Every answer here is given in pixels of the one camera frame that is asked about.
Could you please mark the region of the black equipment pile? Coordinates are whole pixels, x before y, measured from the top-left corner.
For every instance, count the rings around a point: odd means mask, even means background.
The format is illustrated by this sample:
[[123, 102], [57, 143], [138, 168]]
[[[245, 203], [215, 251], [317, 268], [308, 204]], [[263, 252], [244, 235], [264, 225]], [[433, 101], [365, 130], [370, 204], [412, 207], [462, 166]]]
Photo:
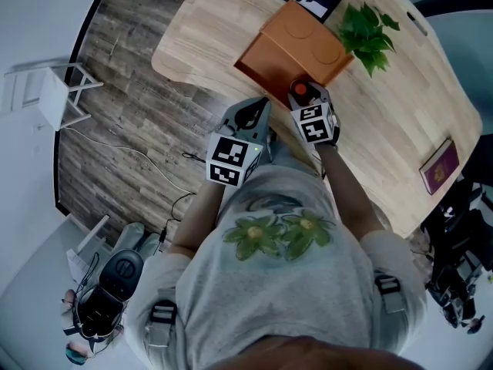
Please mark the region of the black equipment pile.
[[453, 328], [477, 333], [485, 320], [475, 307], [477, 280], [482, 271], [493, 271], [493, 225], [481, 211], [484, 204], [493, 211], [481, 185], [463, 179], [455, 183], [421, 224], [429, 238], [426, 257], [432, 272], [425, 285]]

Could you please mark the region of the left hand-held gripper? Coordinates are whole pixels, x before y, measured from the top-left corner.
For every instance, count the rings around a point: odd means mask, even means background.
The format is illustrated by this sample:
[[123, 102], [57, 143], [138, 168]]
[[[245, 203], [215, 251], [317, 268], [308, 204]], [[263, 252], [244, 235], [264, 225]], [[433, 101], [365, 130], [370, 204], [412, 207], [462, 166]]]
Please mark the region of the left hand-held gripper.
[[228, 108], [224, 123], [210, 134], [206, 178], [229, 187], [241, 187], [254, 170], [270, 158], [267, 145], [271, 101], [245, 99]]

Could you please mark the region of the person's right forearm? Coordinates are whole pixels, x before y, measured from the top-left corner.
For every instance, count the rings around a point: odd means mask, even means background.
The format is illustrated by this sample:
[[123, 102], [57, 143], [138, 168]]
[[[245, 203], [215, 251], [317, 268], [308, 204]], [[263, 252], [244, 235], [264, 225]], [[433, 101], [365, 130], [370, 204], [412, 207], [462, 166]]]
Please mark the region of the person's right forearm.
[[370, 232], [383, 230], [370, 199], [336, 149], [326, 143], [316, 144], [315, 149], [344, 226], [358, 241]]

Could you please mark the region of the grey flower print shirt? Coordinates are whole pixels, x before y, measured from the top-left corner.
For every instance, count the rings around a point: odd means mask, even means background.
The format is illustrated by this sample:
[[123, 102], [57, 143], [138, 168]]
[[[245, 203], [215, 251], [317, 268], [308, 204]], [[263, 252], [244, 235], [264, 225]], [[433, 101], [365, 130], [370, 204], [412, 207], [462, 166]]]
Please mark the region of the grey flower print shirt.
[[[377, 274], [396, 277], [407, 310], [376, 315]], [[151, 310], [177, 306], [169, 345], [149, 345]], [[125, 335], [151, 370], [204, 370], [267, 336], [308, 336], [398, 354], [417, 331], [426, 293], [404, 240], [377, 230], [357, 240], [321, 180], [258, 167], [228, 190], [215, 229], [193, 259], [148, 258], [129, 301]]]

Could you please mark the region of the black office chair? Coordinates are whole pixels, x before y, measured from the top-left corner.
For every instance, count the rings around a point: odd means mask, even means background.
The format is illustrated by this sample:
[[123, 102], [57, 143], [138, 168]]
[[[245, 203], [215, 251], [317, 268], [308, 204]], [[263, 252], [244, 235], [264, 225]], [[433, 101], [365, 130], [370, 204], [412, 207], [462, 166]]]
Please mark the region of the black office chair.
[[493, 134], [479, 138], [461, 173], [472, 182], [493, 187]]

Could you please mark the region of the green potted plant white pot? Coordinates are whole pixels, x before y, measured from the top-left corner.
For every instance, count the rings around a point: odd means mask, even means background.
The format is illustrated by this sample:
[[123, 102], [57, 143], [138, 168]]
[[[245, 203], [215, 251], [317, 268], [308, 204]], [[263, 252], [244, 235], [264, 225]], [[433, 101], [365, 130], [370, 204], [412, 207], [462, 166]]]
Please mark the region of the green potted plant white pot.
[[384, 32], [385, 28], [400, 31], [399, 22], [366, 2], [360, 8], [349, 4], [338, 27], [339, 39], [346, 53], [357, 57], [370, 77], [376, 69], [386, 72], [389, 62], [384, 52], [395, 52], [394, 43]]

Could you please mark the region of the orange wooden drawer box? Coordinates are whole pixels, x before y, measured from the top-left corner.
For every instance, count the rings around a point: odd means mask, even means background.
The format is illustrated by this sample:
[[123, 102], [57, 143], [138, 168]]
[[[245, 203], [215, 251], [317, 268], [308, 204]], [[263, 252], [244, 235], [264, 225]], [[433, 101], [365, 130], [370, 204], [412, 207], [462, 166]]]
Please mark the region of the orange wooden drawer box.
[[353, 60], [329, 28], [289, 1], [264, 24], [234, 66], [289, 107], [293, 82], [327, 86]]

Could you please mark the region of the dark red book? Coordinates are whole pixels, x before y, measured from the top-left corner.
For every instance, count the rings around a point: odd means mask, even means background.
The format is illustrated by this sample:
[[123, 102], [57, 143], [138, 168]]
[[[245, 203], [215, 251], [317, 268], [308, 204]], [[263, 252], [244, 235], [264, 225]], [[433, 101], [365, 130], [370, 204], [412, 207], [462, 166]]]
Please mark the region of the dark red book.
[[435, 194], [458, 167], [455, 142], [447, 138], [419, 169], [427, 192]]

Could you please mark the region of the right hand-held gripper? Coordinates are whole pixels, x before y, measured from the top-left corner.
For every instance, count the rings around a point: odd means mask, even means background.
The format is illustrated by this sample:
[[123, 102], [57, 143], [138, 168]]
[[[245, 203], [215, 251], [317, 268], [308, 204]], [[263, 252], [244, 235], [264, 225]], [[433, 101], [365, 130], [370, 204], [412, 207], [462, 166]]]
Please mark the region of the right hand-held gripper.
[[305, 106], [305, 97], [289, 91], [287, 98], [291, 116], [306, 143], [328, 143], [336, 147], [340, 135], [340, 124], [334, 113], [328, 90], [316, 82], [307, 82], [311, 99]]

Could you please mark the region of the grey trousers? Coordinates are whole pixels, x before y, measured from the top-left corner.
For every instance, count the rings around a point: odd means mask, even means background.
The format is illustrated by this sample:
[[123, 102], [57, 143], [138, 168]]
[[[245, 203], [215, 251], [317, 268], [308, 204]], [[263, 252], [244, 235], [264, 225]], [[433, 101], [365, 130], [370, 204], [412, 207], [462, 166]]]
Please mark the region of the grey trousers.
[[320, 174], [303, 161], [298, 160], [291, 152], [289, 146], [282, 141], [272, 129], [267, 134], [267, 150], [262, 156], [262, 164], [287, 167], [320, 177]]

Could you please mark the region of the person's left forearm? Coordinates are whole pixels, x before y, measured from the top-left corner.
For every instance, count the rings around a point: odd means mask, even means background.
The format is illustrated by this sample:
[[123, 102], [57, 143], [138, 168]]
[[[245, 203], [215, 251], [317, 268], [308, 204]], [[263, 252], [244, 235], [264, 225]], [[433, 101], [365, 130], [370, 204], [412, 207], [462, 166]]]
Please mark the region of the person's left forearm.
[[193, 259], [204, 240], [215, 229], [225, 186], [206, 180], [179, 223], [169, 254]]

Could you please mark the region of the black headset device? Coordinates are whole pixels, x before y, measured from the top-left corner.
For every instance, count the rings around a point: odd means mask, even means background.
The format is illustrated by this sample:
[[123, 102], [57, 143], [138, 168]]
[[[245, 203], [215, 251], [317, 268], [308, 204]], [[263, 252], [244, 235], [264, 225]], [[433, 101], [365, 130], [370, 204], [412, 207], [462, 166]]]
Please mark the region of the black headset device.
[[136, 251], [120, 250], [107, 260], [96, 283], [77, 291], [72, 319], [84, 339], [100, 342], [113, 333], [136, 290], [143, 265]]

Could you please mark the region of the white stool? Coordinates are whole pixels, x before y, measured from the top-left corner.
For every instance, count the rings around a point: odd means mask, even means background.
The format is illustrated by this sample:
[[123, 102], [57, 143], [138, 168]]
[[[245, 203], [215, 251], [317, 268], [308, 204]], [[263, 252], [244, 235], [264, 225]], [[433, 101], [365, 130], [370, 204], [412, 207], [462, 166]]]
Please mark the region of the white stool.
[[91, 117], [79, 107], [80, 97], [104, 83], [76, 62], [8, 72], [3, 85], [0, 117], [34, 106], [58, 132]]

